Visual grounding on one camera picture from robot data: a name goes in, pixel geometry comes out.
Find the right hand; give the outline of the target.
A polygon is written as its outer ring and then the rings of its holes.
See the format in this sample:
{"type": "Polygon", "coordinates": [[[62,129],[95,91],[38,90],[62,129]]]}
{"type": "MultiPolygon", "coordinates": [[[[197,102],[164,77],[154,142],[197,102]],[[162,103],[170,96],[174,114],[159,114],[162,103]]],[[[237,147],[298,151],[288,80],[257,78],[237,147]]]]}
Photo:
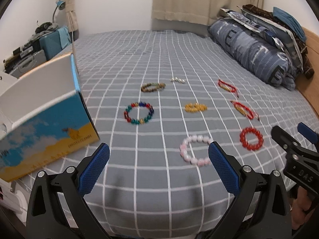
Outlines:
{"type": "Polygon", "coordinates": [[[297,230],[300,226],[308,222],[314,210],[306,213],[312,204],[312,200],[308,196],[307,191],[299,187],[297,191],[297,199],[294,199],[291,209],[292,229],[297,230]]]}

